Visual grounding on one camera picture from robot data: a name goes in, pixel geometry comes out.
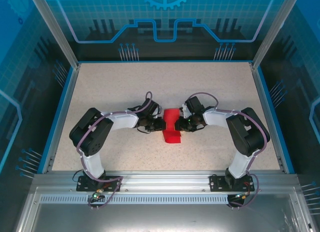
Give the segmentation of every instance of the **vent slot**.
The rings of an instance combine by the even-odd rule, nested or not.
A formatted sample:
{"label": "vent slot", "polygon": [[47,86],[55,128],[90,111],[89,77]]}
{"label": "vent slot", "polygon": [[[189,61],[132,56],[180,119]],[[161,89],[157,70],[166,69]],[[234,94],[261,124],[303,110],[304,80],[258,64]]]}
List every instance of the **vent slot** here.
{"label": "vent slot", "polygon": [[[103,204],[110,195],[105,195]],[[42,195],[41,204],[87,204],[91,195]],[[185,205],[228,204],[227,195],[115,195],[110,204]]]}

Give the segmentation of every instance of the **white arm segment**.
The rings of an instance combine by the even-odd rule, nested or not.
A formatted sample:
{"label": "white arm segment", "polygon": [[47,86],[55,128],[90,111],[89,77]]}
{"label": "white arm segment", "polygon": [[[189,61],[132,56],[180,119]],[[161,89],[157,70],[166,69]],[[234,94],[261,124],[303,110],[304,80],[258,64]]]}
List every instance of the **white arm segment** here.
{"label": "white arm segment", "polygon": [[215,125],[228,128],[226,119],[233,115],[233,113],[218,112],[215,108],[211,108],[205,111],[205,113],[203,114],[203,118],[207,125]]}
{"label": "white arm segment", "polygon": [[[107,118],[113,121],[110,131],[122,128],[133,128],[136,126],[139,119],[135,114],[114,114]],[[83,156],[83,159],[88,171],[95,178],[99,178],[105,172],[101,163],[100,151],[93,156]]]}
{"label": "white arm segment", "polygon": [[235,157],[231,165],[229,166],[229,172],[235,179],[239,179],[242,176],[246,175],[248,164],[253,156],[254,153],[251,156],[247,157],[241,154],[239,151],[236,151]]}
{"label": "white arm segment", "polygon": [[[217,112],[215,108],[211,108],[203,114],[203,118],[207,125],[216,125],[228,128],[226,119],[232,115],[234,114]],[[229,166],[229,172],[235,179],[241,178],[247,173],[246,170],[253,155],[254,153],[250,157],[247,157],[239,151],[236,151],[235,157]]]}

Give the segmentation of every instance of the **robotic arm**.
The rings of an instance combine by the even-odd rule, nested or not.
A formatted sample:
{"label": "robotic arm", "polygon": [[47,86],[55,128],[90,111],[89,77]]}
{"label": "robotic arm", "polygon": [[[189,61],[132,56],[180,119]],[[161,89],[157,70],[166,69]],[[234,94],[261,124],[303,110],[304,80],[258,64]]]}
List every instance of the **robotic arm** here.
{"label": "robotic arm", "polygon": [[270,140],[268,131],[252,108],[246,108],[238,113],[218,110],[215,107],[205,108],[194,96],[182,105],[181,111],[183,116],[175,124],[178,130],[194,132],[207,125],[229,128],[236,148],[233,162],[225,172],[225,181],[230,189],[238,184],[240,178],[247,175],[256,153],[265,146],[261,130],[265,134],[266,141]]}
{"label": "robotic arm", "polygon": [[[270,140],[268,131],[254,110],[246,108],[239,112],[219,110],[212,106],[205,108],[196,96],[189,98],[180,110],[182,116],[175,123],[176,130],[195,132],[207,125],[229,128],[236,154],[232,164],[226,169],[224,180],[231,190],[235,190],[239,184],[242,185],[241,179],[248,176],[247,171],[254,157]],[[89,109],[69,135],[74,146],[78,146],[84,134],[94,126],[80,145],[85,173],[96,179],[105,178],[99,150],[110,131],[140,126],[144,126],[149,132],[164,130],[166,124],[163,118],[158,116],[160,113],[161,107],[149,98],[146,98],[141,106],[121,113],[111,113],[102,120],[101,117],[107,116],[106,113],[95,108]]]}
{"label": "robotic arm", "polygon": [[[111,114],[107,118],[103,118],[88,134],[82,142],[80,149],[84,153],[84,165],[92,176],[95,178],[104,176],[105,170],[101,164],[100,149],[104,145],[110,131],[122,128],[137,128],[140,126],[144,126],[147,131],[165,129],[163,119],[158,117],[161,112],[160,106],[152,100],[150,103],[149,101],[150,99],[147,98],[141,106],[129,108],[128,111]],[[107,113],[100,112],[95,108],[89,109],[69,134],[73,145],[77,146],[87,130],[99,118],[106,114]]]}

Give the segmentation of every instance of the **metal frame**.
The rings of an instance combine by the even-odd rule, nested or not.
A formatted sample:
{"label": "metal frame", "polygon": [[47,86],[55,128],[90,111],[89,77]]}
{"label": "metal frame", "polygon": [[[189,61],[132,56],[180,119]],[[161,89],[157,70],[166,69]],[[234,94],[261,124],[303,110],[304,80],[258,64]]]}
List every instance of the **metal frame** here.
{"label": "metal frame", "polygon": [[40,171],[38,171],[38,173],[46,173],[47,172],[48,167],[50,165],[50,161],[52,159],[54,159],[52,157],[57,152],[59,141],[60,141],[60,137],[61,137],[61,134],[62,134],[62,130],[64,128],[64,124],[65,124],[65,120],[66,120],[66,117],[67,117],[69,105],[70,105],[70,102],[71,102],[72,94],[73,94],[75,86],[76,86],[79,70],[80,70],[80,66],[78,66],[77,69],[74,69],[72,71],[72,75],[71,75],[70,81],[69,81],[68,84],[65,85],[65,86],[67,86],[66,93],[65,93],[66,95],[65,95],[65,98],[63,100],[61,111],[59,113],[59,116],[58,116],[58,119],[57,119],[57,122],[56,122],[56,127],[55,127],[54,132],[53,132],[53,136],[52,136],[52,139],[51,139],[51,142],[50,142],[48,153],[47,153],[46,157],[43,157],[41,159],[40,165],[43,164],[42,160],[44,160],[44,166],[43,166],[43,168],[39,168]]}
{"label": "metal frame", "polygon": [[35,6],[39,10],[41,16],[43,17],[44,21],[46,22],[47,26],[49,27],[51,33],[55,37],[57,43],[59,44],[62,52],[66,56],[70,65],[74,68],[78,68],[78,60],[72,51],[68,41],[65,38],[64,33],[62,32],[54,14],[50,10],[49,5],[47,4],[46,0],[33,0]]}
{"label": "metal frame", "polygon": [[[76,69],[68,86],[66,98],[62,105],[61,113],[58,119],[57,127],[54,132],[51,146],[49,148],[46,165],[54,156],[58,142],[62,133],[64,120],[67,116],[69,102],[76,84],[78,75],[78,61],[68,44],[61,28],[58,25],[53,13],[51,12],[46,0],[33,0],[50,31],[57,40],[63,53],[67,57],[71,66]],[[257,54],[253,59],[253,78],[256,83],[257,91],[261,100],[262,108],[265,113],[266,121],[270,129],[271,138],[277,155],[283,161],[283,169],[288,172],[284,152],[277,134],[275,123],[272,119],[271,111],[267,102],[266,93],[263,90],[262,81],[258,74],[258,66],[267,53],[277,33],[281,29],[290,10],[296,0],[285,0],[279,10],[274,22],[272,23],[265,39],[263,40]],[[212,174],[224,175],[224,171],[185,171],[185,172],[107,172],[108,175],[124,176],[122,187],[117,195],[194,195],[200,197],[203,195],[226,195],[228,193],[211,193],[208,177]],[[284,174],[281,170],[276,171],[255,171],[260,182],[260,194],[287,194],[290,195],[292,210],[295,212],[297,223],[302,232],[309,232],[309,224],[315,230],[312,224],[311,216],[304,200],[297,175]],[[41,198],[45,195],[54,196],[79,196],[89,195],[91,193],[76,192],[76,183],[72,181],[74,172],[49,172],[47,174],[35,175],[29,195],[27,197],[17,232],[32,231],[35,218],[38,212]]]}
{"label": "metal frame", "polygon": [[286,173],[290,173],[290,169],[288,168],[288,163],[291,164],[291,162],[288,162],[286,160],[284,149],[281,145],[279,134],[276,129],[275,120],[272,117],[270,105],[268,104],[267,95],[263,87],[262,79],[258,73],[257,68],[252,68],[251,71],[252,71],[252,76],[255,82],[256,90],[258,92],[258,96],[261,102],[261,106],[264,112],[265,120],[269,128],[271,140],[274,146],[274,151],[281,160],[281,163],[279,165],[283,167],[283,170]]}
{"label": "metal frame", "polygon": [[[297,175],[279,174],[279,171],[254,171],[259,177],[262,195],[286,194],[290,195],[292,207],[297,217],[297,223],[302,232],[309,232],[307,213],[302,210],[306,206]],[[26,200],[17,232],[32,231],[34,221],[42,202],[42,196],[54,195],[58,197],[76,197],[91,193],[76,192],[76,182],[71,180],[73,172],[56,172],[35,175],[29,196]],[[107,172],[108,175],[124,176],[123,185],[117,196],[126,195],[129,198],[140,195],[149,198],[158,195],[181,195],[193,197],[226,195],[227,193],[212,193],[209,188],[209,176],[223,175],[224,171],[185,171],[185,172]],[[84,204],[84,202],[61,202],[56,204]]]}
{"label": "metal frame", "polygon": [[269,50],[271,44],[273,43],[278,32],[282,28],[286,18],[288,17],[291,9],[295,5],[297,0],[284,0],[280,10],[278,11],[269,31],[267,32],[263,42],[261,43],[256,55],[253,59],[253,68],[257,69],[263,58],[265,57],[267,51]]}

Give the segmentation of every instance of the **blue graphic backdrop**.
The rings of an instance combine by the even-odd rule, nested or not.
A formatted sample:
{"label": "blue graphic backdrop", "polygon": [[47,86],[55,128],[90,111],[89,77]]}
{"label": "blue graphic backdrop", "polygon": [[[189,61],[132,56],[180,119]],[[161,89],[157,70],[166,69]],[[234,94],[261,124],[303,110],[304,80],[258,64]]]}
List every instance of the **blue graphic backdrop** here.
{"label": "blue graphic backdrop", "polygon": [[47,2],[79,60],[123,60],[121,43],[136,44],[140,60],[251,60],[283,0]]}

